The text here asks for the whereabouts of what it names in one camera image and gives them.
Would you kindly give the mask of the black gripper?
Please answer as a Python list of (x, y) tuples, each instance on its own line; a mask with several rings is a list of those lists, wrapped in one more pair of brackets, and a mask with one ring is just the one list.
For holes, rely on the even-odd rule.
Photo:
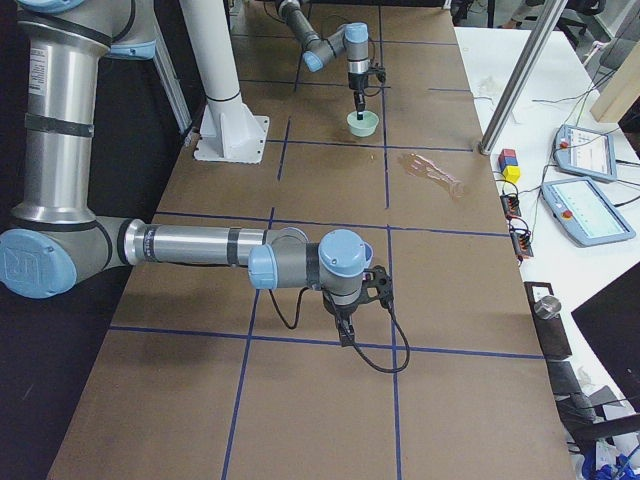
[(351, 324), (351, 315), (357, 310), (359, 302), (355, 300), (345, 305), (339, 305), (335, 303), (331, 294), (324, 294), (323, 305), (327, 312), (334, 317), (335, 325), (338, 326), (341, 346), (353, 346), (355, 344), (355, 335)]
[(369, 87), (369, 75), (367, 73), (348, 73), (349, 88), (354, 91), (354, 106), (356, 119), (362, 120), (365, 111), (365, 90)]

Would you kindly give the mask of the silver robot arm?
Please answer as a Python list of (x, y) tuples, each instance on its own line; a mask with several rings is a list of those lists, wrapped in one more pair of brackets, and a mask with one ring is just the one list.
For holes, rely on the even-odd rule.
[(318, 72), (343, 53), (347, 58), (349, 88), (353, 91), (356, 119), (364, 119), (365, 90), (374, 75), (369, 56), (369, 29), (364, 22), (346, 22), (328, 37), (316, 32), (295, 0), (275, 1), (279, 18), (290, 28), (303, 50), (303, 60), (311, 72)]
[[(292, 184), (275, 168), (214, 168), (181, 160), (168, 102), (148, 62), (104, 60), (99, 68), (99, 137), (89, 203), (99, 213), (216, 224), (224, 214), (266, 216), (282, 203), (307, 220), (364, 224), (382, 203), (376, 183), (340, 179), (341, 147), (310, 149)], [(1, 293), (1, 349), (87, 348), (111, 320), (152, 328), (236, 332), (250, 318), (247, 278), (225, 269), (118, 267), (48, 300)]]

